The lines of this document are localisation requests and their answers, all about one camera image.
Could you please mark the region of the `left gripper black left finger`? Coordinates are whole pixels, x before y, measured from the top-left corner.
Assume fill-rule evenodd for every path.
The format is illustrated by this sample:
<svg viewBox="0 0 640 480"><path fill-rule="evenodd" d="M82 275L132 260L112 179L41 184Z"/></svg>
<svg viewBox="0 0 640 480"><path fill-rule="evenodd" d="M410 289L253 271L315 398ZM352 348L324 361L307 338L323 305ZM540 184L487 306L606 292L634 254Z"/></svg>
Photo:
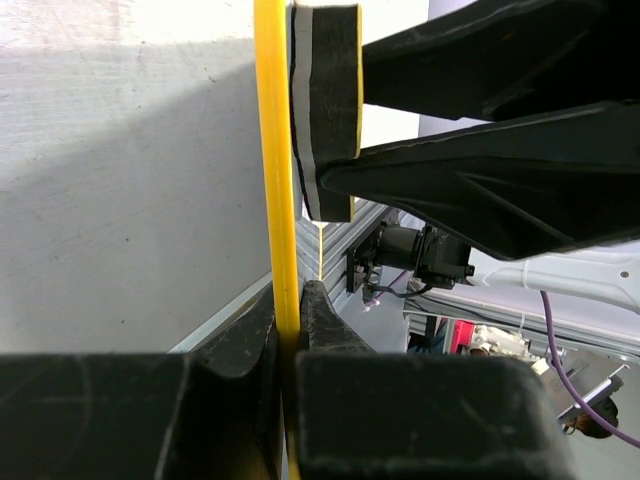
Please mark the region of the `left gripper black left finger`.
<svg viewBox="0 0 640 480"><path fill-rule="evenodd" d="M5 479L276 479L273 293L200 348L1 359Z"/></svg>

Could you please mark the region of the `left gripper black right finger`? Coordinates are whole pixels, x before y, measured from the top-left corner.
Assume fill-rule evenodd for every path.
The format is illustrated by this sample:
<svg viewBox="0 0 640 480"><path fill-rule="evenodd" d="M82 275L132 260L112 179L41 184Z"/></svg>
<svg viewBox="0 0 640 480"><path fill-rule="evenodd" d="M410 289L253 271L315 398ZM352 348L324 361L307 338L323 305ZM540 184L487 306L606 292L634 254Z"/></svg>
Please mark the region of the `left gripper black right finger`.
<svg viewBox="0 0 640 480"><path fill-rule="evenodd" d="M296 452L305 479L571 479L538 376L505 357L378 353L303 288Z"/></svg>

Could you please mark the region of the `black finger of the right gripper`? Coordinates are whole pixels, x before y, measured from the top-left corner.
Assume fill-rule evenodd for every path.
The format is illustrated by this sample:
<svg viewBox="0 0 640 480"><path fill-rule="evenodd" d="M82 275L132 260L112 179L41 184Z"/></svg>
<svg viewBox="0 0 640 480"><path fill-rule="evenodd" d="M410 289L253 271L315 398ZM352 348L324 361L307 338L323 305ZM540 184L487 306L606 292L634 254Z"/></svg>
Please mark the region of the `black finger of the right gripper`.
<svg viewBox="0 0 640 480"><path fill-rule="evenodd" d="M319 181L500 260L624 243L639 236L639 107L599 103L378 145Z"/></svg>
<svg viewBox="0 0 640 480"><path fill-rule="evenodd" d="M368 104L502 121L639 97L636 1L476 1L365 46Z"/></svg>

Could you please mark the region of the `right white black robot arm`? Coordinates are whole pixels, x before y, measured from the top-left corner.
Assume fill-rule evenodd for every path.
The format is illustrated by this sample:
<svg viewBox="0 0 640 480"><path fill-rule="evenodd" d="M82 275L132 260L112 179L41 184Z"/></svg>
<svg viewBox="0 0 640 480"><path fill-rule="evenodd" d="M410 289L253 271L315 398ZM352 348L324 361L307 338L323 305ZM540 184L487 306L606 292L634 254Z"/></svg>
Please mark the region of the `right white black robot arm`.
<svg viewBox="0 0 640 480"><path fill-rule="evenodd" d="M368 44L364 100L469 118L365 149L323 187L400 208L471 248L473 285L639 308L639 5L477 1Z"/></svg>

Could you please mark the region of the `yellow black whiteboard eraser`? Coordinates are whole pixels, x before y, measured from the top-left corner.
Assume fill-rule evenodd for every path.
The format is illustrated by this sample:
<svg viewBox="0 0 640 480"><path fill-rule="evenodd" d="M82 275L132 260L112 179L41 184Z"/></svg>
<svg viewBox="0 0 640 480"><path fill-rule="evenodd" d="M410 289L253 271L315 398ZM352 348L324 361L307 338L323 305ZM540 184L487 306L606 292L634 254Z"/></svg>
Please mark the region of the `yellow black whiteboard eraser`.
<svg viewBox="0 0 640 480"><path fill-rule="evenodd" d="M360 153L361 7L296 2L290 27L291 141L307 213L313 221L349 222L352 197L326 189L320 177L333 162Z"/></svg>

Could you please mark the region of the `yellow framed whiteboard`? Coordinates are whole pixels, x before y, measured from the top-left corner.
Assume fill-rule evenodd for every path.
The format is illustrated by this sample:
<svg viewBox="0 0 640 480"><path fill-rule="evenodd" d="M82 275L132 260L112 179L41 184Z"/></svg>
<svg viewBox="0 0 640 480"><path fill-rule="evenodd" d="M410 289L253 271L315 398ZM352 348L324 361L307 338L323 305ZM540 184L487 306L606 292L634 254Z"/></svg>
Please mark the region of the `yellow framed whiteboard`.
<svg viewBox="0 0 640 480"><path fill-rule="evenodd" d="M254 48L275 320L290 479L301 477L296 455L295 357L300 313L284 1L254 3Z"/></svg>

